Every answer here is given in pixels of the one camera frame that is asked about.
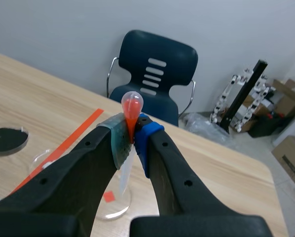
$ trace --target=plastic bag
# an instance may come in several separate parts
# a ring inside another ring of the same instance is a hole
[[[185,129],[223,146],[237,150],[237,145],[230,134],[215,123],[211,123],[206,117],[198,113],[190,113],[183,118]]]

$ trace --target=red tape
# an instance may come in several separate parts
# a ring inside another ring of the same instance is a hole
[[[61,155],[89,128],[89,126],[104,112],[102,109],[97,109],[87,120],[85,120],[65,141],[58,146],[26,179],[24,179],[13,191],[17,191],[24,186],[32,177],[35,177],[42,169],[42,166],[49,162],[57,160]]]

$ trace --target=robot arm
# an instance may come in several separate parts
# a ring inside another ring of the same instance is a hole
[[[160,216],[132,220],[130,237],[272,236],[261,217],[239,214],[221,203],[148,117],[139,117],[135,143]],[[0,237],[90,236],[115,172],[111,131],[97,127],[69,154],[0,201]]]

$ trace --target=chair backrest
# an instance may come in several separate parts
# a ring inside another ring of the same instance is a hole
[[[186,44],[133,30],[123,39],[118,63],[131,73],[130,83],[156,93],[168,93],[173,85],[190,83],[198,55]]]

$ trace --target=chair armrest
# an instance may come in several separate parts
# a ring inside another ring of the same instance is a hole
[[[110,73],[112,71],[112,67],[113,67],[113,64],[116,60],[118,60],[119,58],[118,57],[115,57],[113,58],[112,60],[112,63],[111,63],[111,66],[110,66],[110,69],[109,69],[109,72],[108,72],[108,75],[107,75],[107,81],[106,81],[106,93],[107,93],[107,98],[109,98],[109,77],[110,77]]]
[[[193,95],[195,93],[195,87],[196,87],[196,82],[194,80],[191,80],[192,82],[192,91],[191,91],[191,97],[190,97],[190,101],[189,104],[187,105],[187,107],[178,115],[178,118],[180,118],[182,116],[182,114],[190,107],[192,101],[193,101]]]

